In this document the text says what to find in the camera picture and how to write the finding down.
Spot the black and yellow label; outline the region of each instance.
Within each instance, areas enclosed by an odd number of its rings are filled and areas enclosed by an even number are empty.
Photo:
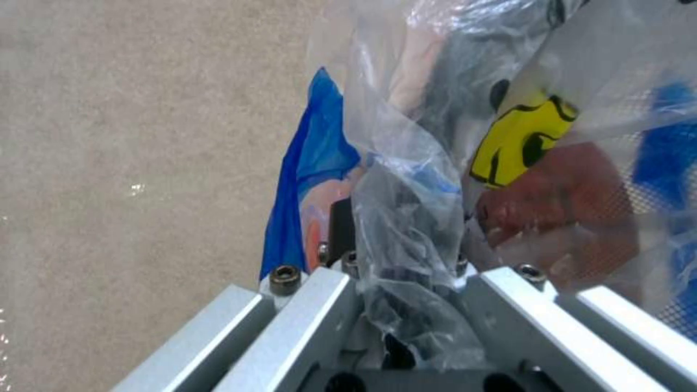
[[[537,106],[517,105],[491,125],[470,175],[490,188],[510,184],[554,146],[577,115],[575,107],[557,96]]]

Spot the blue object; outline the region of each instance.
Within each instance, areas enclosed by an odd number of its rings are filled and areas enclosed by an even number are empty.
[[[344,98],[324,68],[308,89],[308,103],[288,147],[278,178],[276,200],[266,225],[259,279],[290,264],[305,270],[300,201],[314,186],[342,180],[359,162],[342,130]]]
[[[694,105],[692,90],[683,83],[674,83],[656,90],[653,110],[662,112],[676,107]],[[689,206],[688,170],[697,160],[697,122],[684,121],[646,132],[634,167],[634,183],[656,193],[660,209],[683,211]],[[697,227],[693,220],[669,227],[679,236]],[[697,243],[688,242],[673,251],[671,264],[674,279],[692,263]],[[691,280],[675,302],[661,315],[673,328],[697,342],[697,280]]]

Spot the hole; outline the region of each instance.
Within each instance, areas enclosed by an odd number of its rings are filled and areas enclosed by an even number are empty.
[[[291,279],[296,274],[296,271],[291,266],[280,266],[276,268],[275,275],[280,279]]]
[[[516,380],[503,373],[492,373],[484,379],[484,392],[523,392]]]
[[[530,276],[531,278],[539,278],[540,276],[542,276],[542,273],[540,273],[538,269],[529,264],[521,265],[519,271],[523,275]]]
[[[324,388],[325,392],[366,392],[365,383],[357,375],[341,372],[333,375]]]

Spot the clear plastic bag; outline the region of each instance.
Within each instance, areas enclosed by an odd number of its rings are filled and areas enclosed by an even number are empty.
[[[443,295],[462,248],[481,269],[530,262],[561,289],[606,283],[697,325],[696,8],[331,1],[308,59],[343,87],[365,157],[352,193],[368,318],[422,365],[471,366],[457,353],[479,346]]]
[[[311,68],[344,87],[344,133],[366,157],[352,192],[368,318],[440,369],[484,364],[447,295],[464,233],[461,176],[513,78],[581,1],[333,1]]]
[[[471,157],[470,260],[530,262],[561,289],[604,283],[653,313],[677,306],[672,325],[697,337],[684,306],[697,298],[695,221],[684,218],[695,22],[694,4],[593,1],[550,35]]]

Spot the black circle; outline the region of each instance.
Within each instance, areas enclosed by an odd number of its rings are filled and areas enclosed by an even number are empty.
[[[516,380],[503,373],[491,373],[484,379],[484,392],[523,392]]]
[[[365,383],[357,375],[348,372],[332,376],[324,388],[325,392],[366,392]]]

